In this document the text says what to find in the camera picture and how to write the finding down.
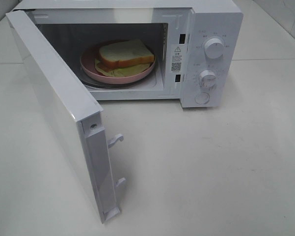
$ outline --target pink plate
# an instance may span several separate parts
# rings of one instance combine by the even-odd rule
[[[95,69],[95,57],[98,54],[98,49],[104,45],[107,45],[111,42],[107,43],[102,43],[102,44],[97,44],[91,48],[86,49],[83,53],[82,56],[80,57],[80,64],[82,66],[82,69],[84,72],[92,79],[97,80],[102,83],[106,84],[112,84],[112,85],[123,85],[123,84],[129,84],[133,83],[135,81],[143,79],[145,76],[147,76],[149,73],[152,72],[154,66],[155,66],[155,61],[152,63],[152,65],[144,70],[143,72],[137,74],[137,75],[132,75],[128,77],[108,77],[105,75],[102,75],[100,72],[98,72]]]

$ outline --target timer knob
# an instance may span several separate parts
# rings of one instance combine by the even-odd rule
[[[216,59],[222,55],[224,46],[221,39],[211,38],[204,45],[205,54],[210,59]]]
[[[211,70],[204,70],[199,74],[199,82],[201,87],[213,87],[216,84],[216,75]]]

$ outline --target white microwave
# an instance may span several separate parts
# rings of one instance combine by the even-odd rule
[[[47,121],[101,222],[120,212],[97,100],[179,99],[220,104],[243,14],[231,0],[23,0],[7,13]],[[157,58],[134,84],[94,82],[81,53],[108,40],[141,39]]]

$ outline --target control panel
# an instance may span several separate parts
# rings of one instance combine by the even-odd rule
[[[242,18],[242,13],[195,13],[181,94],[183,107],[220,104]]]

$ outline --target qr code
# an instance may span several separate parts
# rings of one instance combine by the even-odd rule
[[[181,62],[173,62],[171,64],[171,71],[180,71],[181,70]]]

